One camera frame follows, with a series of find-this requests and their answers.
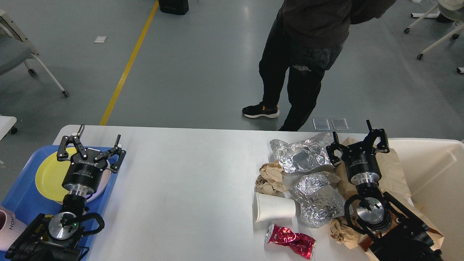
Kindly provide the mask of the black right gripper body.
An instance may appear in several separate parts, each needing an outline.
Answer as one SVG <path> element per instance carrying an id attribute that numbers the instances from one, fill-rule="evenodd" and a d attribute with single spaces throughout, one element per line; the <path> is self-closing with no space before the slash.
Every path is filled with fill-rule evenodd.
<path id="1" fill-rule="evenodd" d="M 343 153 L 348 181 L 355 186 L 378 185 L 381 180 L 381 171 L 376 159 L 376 152 L 356 153 L 354 151 Z"/>

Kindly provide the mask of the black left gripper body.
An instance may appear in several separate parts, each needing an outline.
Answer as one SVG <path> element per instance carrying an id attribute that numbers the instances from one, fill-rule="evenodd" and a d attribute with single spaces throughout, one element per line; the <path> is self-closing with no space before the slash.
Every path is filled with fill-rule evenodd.
<path id="1" fill-rule="evenodd" d="M 103 171 L 108 167 L 108 161 L 99 161 L 97 163 L 87 162 L 85 160 L 71 161 L 71 165 L 66 172 L 62 182 L 62 187 L 72 191 L 76 186 L 87 188 L 87 195 L 94 194 L 103 176 Z"/>

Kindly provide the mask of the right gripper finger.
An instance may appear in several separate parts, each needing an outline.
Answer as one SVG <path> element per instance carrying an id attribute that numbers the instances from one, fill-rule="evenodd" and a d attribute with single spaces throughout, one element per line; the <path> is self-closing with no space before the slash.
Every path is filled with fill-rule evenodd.
<path id="1" fill-rule="evenodd" d="M 354 144 L 354 151 L 360 154 L 389 153 L 388 137 L 383 128 L 373 129 L 370 120 L 366 120 L 369 132 L 360 142 Z"/>
<path id="2" fill-rule="evenodd" d="M 341 162 L 346 162 L 349 158 L 349 147 L 340 144 L 338 134 L 336 132 L 332 132 L 333 142 L 326 147 L 326 151 L 330 160 L 330 163 L 333 167 L 337 167 L 341 164 Z M 335 151 L 341 152 L 341 156 L 336 156 Z"/>

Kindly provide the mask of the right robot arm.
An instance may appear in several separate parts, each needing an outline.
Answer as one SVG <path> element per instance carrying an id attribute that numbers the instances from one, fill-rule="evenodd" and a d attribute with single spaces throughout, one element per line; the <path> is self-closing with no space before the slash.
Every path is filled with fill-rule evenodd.
<path id="1" fill-rule="evenodd" d="M 333 142 L 326 147 L 334 166 L 343 162 L 349 183 L 356 193 L 344 204 L 344 220 L 354 231 L 368 236 L 369 249 L 380 261 L 441 261 L 442 251 L 433 250 L 429 227 L 416 214 L 379 187 L 381 169 L 377 153 L 389 153 L 384 129 L 373 129 L 359 142 L 343 145 L 333 132 Z"/>

